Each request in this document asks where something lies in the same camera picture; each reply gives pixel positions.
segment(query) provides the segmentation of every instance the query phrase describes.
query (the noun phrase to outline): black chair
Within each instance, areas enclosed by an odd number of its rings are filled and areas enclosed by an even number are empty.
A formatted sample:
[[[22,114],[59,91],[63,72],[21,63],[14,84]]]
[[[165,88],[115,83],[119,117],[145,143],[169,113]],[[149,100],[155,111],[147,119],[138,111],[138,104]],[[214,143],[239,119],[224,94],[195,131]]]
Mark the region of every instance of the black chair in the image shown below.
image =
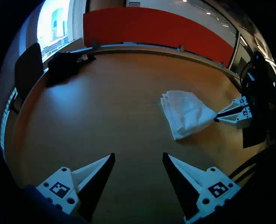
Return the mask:
[[[15,64],[15,86],[22,102],[43,72],[41,47],[35,43],[26,49]]]

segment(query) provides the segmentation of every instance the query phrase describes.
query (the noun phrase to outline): wooden surface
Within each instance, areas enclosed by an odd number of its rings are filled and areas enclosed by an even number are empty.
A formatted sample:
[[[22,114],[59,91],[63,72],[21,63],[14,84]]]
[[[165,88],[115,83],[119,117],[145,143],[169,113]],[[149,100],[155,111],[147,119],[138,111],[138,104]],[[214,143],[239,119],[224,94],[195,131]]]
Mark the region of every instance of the wooden surface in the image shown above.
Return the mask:
[[[19,160],[12,161],[20,185],[37,186],[61,166],[75,170],[114,152],[116,163],[93,223],[183,223],[163,152],[229,175],[259,150],[243,149],[242,131],[218,123],[184,140],[171,136],[161,94],[190,91],[218,112],[240,96],[220,71],[158,55],[96,58],[36,100]]]

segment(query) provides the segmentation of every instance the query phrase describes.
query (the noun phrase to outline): white towel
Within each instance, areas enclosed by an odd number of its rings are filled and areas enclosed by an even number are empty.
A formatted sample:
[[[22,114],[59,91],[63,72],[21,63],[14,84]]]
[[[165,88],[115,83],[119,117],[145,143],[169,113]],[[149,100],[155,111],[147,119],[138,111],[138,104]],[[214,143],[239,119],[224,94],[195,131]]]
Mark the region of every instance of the white towel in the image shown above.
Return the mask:
[[[162,96],[161,104],[174,140],[205,129],[217,116],[193,93],[174,90],[167,91]]]

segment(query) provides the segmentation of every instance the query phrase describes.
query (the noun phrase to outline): glass wall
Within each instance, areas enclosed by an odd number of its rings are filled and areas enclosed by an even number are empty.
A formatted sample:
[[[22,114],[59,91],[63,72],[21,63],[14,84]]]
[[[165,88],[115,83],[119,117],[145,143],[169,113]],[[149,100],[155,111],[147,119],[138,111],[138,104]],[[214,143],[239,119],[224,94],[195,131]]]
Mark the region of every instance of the glass wall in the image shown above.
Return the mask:
[[[235,47],[238,35],[236,28],[217,10],[201,0],[127,0],[126,5],[158,9],[183,16],[208,28]]]
[[[43,61],[68,43],[68,11],[70,0],[46,0],[42,6],[37,38]]]

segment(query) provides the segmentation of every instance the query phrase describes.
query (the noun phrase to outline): red panel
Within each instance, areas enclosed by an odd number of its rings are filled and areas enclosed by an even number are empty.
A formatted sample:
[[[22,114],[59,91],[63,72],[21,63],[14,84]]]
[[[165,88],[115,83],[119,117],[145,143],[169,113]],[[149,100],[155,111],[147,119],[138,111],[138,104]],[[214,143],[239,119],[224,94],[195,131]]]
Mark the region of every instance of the red panel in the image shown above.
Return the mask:
[[[206,27],[185,17],[148,8],[121,7],[84,14],[85,46],[142,42],[179,47],[228,66],[233,47]]]

